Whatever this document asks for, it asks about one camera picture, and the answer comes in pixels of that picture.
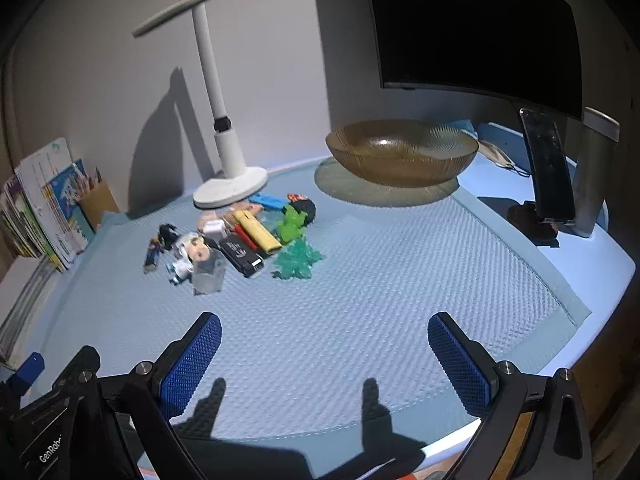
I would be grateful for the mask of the amber glass bowl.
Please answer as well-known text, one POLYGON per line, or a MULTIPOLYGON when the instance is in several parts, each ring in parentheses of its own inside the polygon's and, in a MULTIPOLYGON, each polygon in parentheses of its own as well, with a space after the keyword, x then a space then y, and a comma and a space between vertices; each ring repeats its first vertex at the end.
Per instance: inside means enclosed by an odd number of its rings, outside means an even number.
POLYGON ((326 146, 351 174, 393 188, 454 180, 478 151, 478 141, 458 128, 413 119, 354 122, 331 131, 326 146))

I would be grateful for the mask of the black lighter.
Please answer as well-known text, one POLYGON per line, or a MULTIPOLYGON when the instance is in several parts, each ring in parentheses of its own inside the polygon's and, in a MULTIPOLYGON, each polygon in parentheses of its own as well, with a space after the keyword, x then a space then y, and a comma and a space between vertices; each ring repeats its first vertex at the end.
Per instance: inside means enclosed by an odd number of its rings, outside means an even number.
POLYGON ((252 248, 249 248, 244 240, 236 234, 229 234, 218 243, 218 246, 232 266, 246 278, 254 275, 264 267, 262 257, 252 248))

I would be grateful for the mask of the black computer monitor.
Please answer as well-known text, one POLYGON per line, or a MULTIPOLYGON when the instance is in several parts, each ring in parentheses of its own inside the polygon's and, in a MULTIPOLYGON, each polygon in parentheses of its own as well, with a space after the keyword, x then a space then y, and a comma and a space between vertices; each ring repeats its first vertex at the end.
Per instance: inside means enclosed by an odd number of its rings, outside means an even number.
POLYGON ((494 96, 582 116, 582 56, 565 0, 369 0, 384 88, 494 96))

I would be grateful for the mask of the stack of books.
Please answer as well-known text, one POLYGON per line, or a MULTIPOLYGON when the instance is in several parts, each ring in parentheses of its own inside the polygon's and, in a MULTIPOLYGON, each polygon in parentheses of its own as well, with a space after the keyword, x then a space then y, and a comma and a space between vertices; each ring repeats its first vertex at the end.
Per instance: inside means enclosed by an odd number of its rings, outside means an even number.
POLYGON ((57 138, 25 157, 3 191, 37 248, 64 271, 93 240, 80 200, 95 185, 66 140, 57 138))

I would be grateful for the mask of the black smartphone on stand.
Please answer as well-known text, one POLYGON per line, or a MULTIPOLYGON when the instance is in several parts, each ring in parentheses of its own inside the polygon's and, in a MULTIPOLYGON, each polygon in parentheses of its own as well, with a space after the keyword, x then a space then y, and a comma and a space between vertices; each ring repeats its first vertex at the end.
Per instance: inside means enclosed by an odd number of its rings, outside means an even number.
POLYGON ((558 247, 558 227, 571 226, 576 218, 561 137, 550 116, 528 108, 521 108, 518 114, 535 200, 511 206, 506 218, 534 245, 558 247))

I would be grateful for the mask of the clear plastic box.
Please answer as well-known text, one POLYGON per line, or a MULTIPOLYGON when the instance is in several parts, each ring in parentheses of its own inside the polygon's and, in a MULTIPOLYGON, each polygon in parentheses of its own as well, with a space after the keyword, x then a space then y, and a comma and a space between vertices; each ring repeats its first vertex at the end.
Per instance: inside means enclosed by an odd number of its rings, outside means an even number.
POLYGON ((193 263, 192 285, 197 295, 220 292, 226 273, 226 259, 218 250, 212 250, 207 258, 196 259, 193 263))

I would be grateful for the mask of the small dark figurine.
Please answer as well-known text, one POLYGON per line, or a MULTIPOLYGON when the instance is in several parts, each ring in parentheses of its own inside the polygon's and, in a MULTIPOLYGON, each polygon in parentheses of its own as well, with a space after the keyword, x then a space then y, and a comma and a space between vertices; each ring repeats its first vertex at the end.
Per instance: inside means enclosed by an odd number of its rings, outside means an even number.
POLYGON ((150 273, 157 269, 160 255, 170 252, 179 238, 179 232, 173 224, 161 224, 157 229, 156 237, 149 241, 143 263, 143 272, 150 273))

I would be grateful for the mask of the white coat boy figurine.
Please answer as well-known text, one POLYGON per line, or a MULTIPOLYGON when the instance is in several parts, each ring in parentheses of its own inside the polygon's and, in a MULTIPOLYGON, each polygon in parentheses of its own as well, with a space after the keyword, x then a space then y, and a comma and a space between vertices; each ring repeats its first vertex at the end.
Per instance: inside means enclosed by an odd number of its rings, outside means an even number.
POLYGON ((212 253, 205 243, 205 238, 195 232, 181 235, 171 249, 175 256, 173 263, 168 263, 169 281, 173 285, 180 285, 192 278, 195 263, 205 262, 212 253))

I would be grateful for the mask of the white desk lamp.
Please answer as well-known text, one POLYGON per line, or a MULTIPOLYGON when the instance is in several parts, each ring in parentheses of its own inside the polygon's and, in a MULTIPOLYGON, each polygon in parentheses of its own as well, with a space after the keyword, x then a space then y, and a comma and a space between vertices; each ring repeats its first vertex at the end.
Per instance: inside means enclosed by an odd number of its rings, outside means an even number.
POLYGON ((183 13, 190 12, 192 15, 196 47, 214 118, 214 139, 222 169, 221 177, 210 178, 196 189, 193 201, 198 208, 214 209, 249 198, 264 187, 268 174, 265 168, 247 166, 238 134, 228 116, 209 32, 206 1, 208 0, 180 0, 142 22, 131 35, 139 38, 183 13))

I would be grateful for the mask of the blue rectangular lighter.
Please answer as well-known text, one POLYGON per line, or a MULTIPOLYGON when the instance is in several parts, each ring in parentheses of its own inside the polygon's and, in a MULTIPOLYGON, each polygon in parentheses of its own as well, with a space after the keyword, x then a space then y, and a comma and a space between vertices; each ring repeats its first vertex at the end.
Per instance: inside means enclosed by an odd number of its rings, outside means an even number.
POLYGON ((264 208, 265 210, 281 211, 286 206, 288 206, 287 200, 282 200, 282 198, 274 197, 264 193, 255 193, 248 198, 248 201, 251 204, 262 206, 262 208, 264 208))

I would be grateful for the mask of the pink oval tag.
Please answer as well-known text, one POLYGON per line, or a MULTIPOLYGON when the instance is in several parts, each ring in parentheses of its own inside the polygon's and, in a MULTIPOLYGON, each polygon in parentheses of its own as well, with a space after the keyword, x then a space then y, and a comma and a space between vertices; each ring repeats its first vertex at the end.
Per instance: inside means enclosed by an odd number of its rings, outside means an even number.
POLYGON ((223 211, 205 211, 204 214, 201 214, 200 218, 198 218, 198 229, 200 231, 204 231, 207 222, 222 220, 226 227, 229 230, 232 230, 238 224, 234 216, 235 211, 245 210, 250 212, 251 214, 254 214, 254 216, 257 216, 263 209, 264 207, 262 205, 249 202, 239 202, 231 204, 227 209, 223 211))

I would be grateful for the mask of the teal plastic leaf toy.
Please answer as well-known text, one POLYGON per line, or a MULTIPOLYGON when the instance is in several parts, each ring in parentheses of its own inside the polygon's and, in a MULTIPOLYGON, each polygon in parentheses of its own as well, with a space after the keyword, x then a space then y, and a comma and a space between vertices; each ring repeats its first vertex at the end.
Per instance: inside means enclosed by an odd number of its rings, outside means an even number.
POLYGON ((280 280, 310 280, 312 267, 323 258, 320 250, 313 248, 305 237, 301 237, 286 246, 284 252, 280 252, 274 262, 272 275, 280 280))

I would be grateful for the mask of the black haired doll figure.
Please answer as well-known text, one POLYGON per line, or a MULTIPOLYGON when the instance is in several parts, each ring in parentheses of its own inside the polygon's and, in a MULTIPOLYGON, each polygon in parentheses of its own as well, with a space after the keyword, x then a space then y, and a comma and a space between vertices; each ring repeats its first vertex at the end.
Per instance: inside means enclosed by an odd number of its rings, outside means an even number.
POLYGON ((305 195, 288 194, 288 203, 299 213, 306 214, 304 220, 304 226, 308 226, 316 218, 316 205, 314 202, 305 195))

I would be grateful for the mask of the green frog toy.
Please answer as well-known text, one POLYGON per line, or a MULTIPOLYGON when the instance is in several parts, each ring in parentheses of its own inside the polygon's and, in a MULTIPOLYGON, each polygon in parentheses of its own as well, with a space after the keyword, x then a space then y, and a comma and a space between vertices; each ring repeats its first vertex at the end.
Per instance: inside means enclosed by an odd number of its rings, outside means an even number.
POLYGON ((277 224, 278 237, 283 245, 304 236, 306 218, 306 211, 298 211, 291 205, 284 207, 283 218, 277 224))

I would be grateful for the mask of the brown pencil holder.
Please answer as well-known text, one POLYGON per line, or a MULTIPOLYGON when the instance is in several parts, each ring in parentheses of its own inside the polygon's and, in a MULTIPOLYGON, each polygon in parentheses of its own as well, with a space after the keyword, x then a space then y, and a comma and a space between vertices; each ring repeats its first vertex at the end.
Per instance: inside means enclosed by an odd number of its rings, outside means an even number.
POLYGON ((119 208, 99 170, 87 176, 78 166, 75 166, 75 169, 78 186, 76 202, 93 231, 96 231, 101 225, 104 214, 119 212, 119 208))

